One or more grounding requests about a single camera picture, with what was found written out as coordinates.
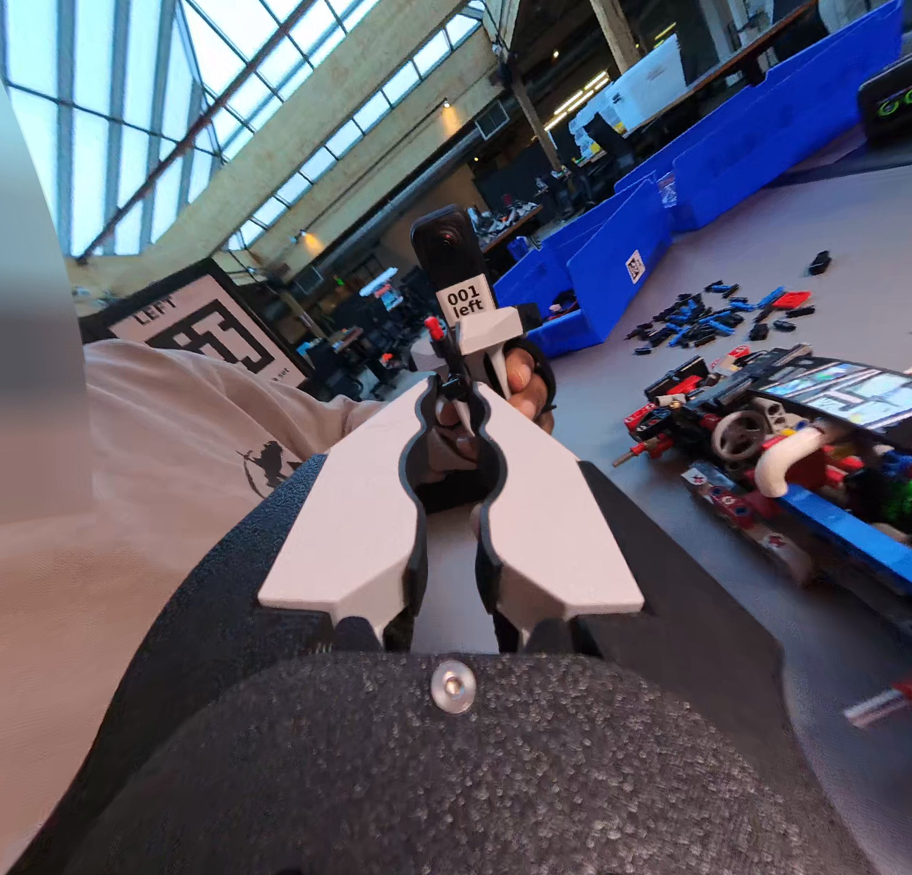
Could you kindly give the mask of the pile of black blue pins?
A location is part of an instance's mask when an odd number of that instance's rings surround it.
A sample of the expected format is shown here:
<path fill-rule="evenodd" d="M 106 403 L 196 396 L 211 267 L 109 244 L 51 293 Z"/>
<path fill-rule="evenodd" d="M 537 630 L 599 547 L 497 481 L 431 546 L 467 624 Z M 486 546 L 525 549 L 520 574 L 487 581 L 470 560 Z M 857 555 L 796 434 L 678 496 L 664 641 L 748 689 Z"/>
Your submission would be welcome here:
<path fill-rule="evenodd" d="M 667 308 L 633 327 L 625 341 L 635 346 L 636 356 L 662 347 L 698 349 L 735 338 L 746 343 L 766 342 L 771 334 L 794 333 L 800 319 L 815 314 L 814 294 L 809 305 L 799 310 L 773 310 L 770 305 L 775 299 L 794 290 L 803 289 L 779 286 L 765 296 L 752 298 L 742 294 L 740 284 L 718 280 L 700 292 L 678 294 Z"/>

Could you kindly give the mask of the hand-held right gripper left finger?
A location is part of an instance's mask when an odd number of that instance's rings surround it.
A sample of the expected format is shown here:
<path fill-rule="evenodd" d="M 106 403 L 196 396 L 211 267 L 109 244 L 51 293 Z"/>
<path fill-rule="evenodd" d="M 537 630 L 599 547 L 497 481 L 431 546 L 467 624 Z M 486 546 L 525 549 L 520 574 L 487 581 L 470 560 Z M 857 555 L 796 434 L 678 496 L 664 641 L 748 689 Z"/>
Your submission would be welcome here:
<path fill-rule="evenodd" d="M 436 379 L 384 405 L 326 454 L 257 598 L 268 609 L 361 618 L 409 648 L 428 579 L 427 468 Z"/>

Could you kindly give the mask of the framed black white marker sign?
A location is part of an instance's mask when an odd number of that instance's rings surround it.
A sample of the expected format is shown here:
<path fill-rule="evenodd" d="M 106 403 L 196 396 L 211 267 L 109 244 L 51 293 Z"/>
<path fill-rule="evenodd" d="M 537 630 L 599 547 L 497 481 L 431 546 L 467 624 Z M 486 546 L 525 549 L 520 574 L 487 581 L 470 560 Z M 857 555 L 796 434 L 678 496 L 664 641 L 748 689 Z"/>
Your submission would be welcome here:
<path fill-rule="evenodd" d="M 119 339 L 191 352 L 245 368 L 258 378 L 304 389 L 308 361 L 242 299 L 212 258 L 157 280 L 78 320 L 83 343 Z"/>

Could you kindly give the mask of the lego car chassis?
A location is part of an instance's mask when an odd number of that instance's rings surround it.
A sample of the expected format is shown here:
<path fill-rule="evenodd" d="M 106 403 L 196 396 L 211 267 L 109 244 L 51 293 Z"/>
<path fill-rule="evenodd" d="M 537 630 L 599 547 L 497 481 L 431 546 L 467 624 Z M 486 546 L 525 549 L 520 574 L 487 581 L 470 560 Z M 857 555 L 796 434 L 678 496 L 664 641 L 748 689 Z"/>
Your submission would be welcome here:
<path fill-rule="evenodd" d="M 910 640 L 910 371 L 741 346 L 644 397 L 614 467 L 688 457 L 691 496 L 796 584 L 827 578 Z"/>

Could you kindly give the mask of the blue bin with white label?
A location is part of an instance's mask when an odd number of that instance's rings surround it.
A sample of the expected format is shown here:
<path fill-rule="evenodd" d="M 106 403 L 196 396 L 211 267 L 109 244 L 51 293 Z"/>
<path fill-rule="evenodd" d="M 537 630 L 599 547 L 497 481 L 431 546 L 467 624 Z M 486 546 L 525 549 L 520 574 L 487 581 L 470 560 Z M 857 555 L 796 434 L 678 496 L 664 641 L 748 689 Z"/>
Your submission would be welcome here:
<path fill-rule="evenodd" d="M 502 307 L 538 306 L 529 338 L 555 359 L 603 343 L 670 245 L 670 216 L 648 177 L 553 232 L 494 294 Z"/>

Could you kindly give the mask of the black lego connector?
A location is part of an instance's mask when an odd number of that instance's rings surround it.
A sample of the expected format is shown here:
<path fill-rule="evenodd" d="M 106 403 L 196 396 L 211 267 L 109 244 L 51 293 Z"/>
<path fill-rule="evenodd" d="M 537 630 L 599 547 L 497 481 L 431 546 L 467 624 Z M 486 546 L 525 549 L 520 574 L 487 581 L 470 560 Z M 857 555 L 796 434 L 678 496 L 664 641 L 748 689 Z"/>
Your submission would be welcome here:
<path fill-rule="evenodd" d="M 450 333 L 431 335 L 431 348 L 445 364 L 447 377 L 442 385 L 442 394 L 450 402 L 469 402 L 472 393 L 472 379 L 460 345 Z"/>

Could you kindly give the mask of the person's left forearm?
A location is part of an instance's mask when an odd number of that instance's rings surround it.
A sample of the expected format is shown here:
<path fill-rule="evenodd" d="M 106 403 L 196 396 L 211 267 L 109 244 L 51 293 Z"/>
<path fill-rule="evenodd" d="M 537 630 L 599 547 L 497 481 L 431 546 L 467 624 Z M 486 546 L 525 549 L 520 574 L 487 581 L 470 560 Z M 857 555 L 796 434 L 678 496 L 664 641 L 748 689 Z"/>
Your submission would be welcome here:
<path fill-rule="evenodd" d="M 343 395 L 322 402 L 276 381 L 269 381 L 266 387 L 279 413 L 270 422 L 274 439 L 301 461 L 325 454 L 387 406 L 385 402 L 356 402 Z"/>

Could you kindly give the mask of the black device with green display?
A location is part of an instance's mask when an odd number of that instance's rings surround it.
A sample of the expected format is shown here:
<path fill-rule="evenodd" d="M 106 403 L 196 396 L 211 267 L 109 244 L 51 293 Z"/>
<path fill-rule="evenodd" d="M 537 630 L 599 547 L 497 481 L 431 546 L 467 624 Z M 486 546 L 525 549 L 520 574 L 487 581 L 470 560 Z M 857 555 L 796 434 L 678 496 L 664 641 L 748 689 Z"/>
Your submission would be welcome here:
<path fill-rule="evenodd" d="M 857 106 L 869 145 L 885 145 L 910 134 L 911 54 L 901 56 L 862 83 Z"/>

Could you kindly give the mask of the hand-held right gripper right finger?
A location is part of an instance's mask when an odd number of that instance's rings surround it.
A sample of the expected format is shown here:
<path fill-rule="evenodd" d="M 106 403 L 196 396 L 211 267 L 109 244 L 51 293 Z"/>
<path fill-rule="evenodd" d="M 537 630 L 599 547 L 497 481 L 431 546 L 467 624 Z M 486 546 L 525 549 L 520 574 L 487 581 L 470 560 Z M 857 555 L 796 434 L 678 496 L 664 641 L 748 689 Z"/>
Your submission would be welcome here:
<path fill-rule="evenodd" d="M 544 621 L 634 615 L 645 597 L 590 476 L 599 472 L 483 383 L 473 385 L 479 505 L 475 577 L 500 650 Z"/>

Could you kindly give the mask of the person's beige sweatshirt torso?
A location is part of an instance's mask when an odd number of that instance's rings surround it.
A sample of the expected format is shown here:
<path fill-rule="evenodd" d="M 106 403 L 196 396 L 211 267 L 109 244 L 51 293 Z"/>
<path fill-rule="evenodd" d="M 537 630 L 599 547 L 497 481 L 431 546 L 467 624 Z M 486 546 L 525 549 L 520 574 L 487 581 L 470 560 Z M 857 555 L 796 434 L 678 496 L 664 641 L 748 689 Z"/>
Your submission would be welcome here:
<path fill-rule="evenodd" d="M 70 786 L 154 619 L 305 461 L 269 381 L 199 354 L 85 346 L 86 511 L 2 530 L 2 873 Z"/>

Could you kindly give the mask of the white storage crate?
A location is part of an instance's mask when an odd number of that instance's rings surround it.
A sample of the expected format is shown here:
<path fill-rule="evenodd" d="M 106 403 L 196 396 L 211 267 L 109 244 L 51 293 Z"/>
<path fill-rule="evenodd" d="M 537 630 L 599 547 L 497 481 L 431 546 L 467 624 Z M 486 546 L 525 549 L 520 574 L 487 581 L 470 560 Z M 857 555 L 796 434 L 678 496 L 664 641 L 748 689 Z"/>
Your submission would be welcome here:
<path fill-rule="evenodd" d="M 596 115 L 627 134 L 672 104 L 687 89 L 678 35 L 673 32 L 656 48 L 595 95 L 569 122 L 580 146 L 595 139 Z"/>

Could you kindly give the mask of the person's left hand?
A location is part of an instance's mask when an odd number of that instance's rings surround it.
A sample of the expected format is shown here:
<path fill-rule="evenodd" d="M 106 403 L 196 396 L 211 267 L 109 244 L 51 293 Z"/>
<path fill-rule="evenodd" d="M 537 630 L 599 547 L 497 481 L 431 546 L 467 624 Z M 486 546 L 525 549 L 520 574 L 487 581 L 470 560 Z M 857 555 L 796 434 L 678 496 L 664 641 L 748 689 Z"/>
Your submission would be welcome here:
<path fill-rule="evenodd" d="M 544 407 L 549 397 L 546 379 L 536 367 L 535 358 L 514 347 L 505 357 L 509 393 L 506 401 L 547 435 L 553 435 L 553 411 Z M 427 467 L 422 484 L 443 481 L 457 471 L 470 471 L 476 465 L 479 443 L 462 424 L 453 403 L 439 397 L 435 403 L 435 422 L 428 436 Z"/>

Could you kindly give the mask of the blue storage bin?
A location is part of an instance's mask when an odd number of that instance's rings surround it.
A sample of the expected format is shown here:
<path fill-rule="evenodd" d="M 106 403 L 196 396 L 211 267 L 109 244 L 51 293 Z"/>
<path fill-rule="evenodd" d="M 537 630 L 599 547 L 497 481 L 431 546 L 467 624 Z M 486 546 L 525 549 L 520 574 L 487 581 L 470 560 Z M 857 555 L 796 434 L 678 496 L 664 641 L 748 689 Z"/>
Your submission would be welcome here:
<path fill-rule="evenodd" d="M 767 72 L 678 137 L 677 233 L 707 226 L 860 120 L 861 84 L 898 58 L 907 0 L 891 0 Z"/>

